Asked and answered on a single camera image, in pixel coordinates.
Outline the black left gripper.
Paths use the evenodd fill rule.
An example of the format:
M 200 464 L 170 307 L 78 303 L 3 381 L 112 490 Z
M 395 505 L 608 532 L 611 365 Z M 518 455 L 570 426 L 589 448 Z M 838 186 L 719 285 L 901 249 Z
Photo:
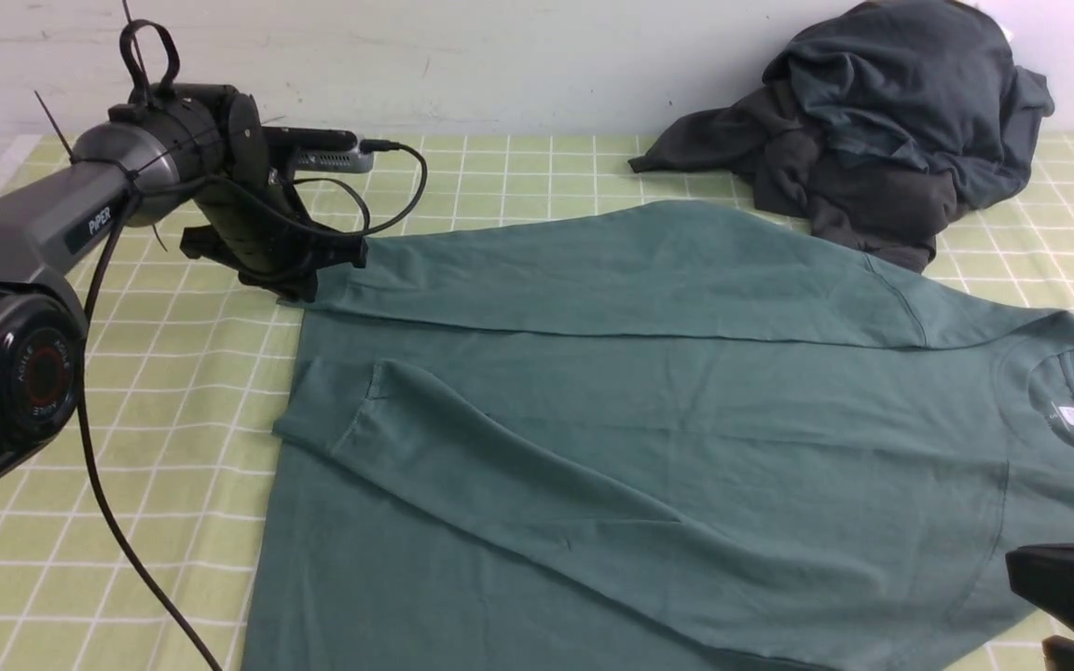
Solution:
M 287 174 L 271 165 L 252 94 L 231 85 L 135 88 L 110 107 L 108 127 L 155 144 L 116 158 L 132 183 L 125 224 L 153 227 L 191 200 L 208 225 L 184 230 L 182 254 L 243 281 L 278 281 L 278 297 L 290 303 L 315 301 L 321 271 L 365 267 L 364 238 L 314 238 Z

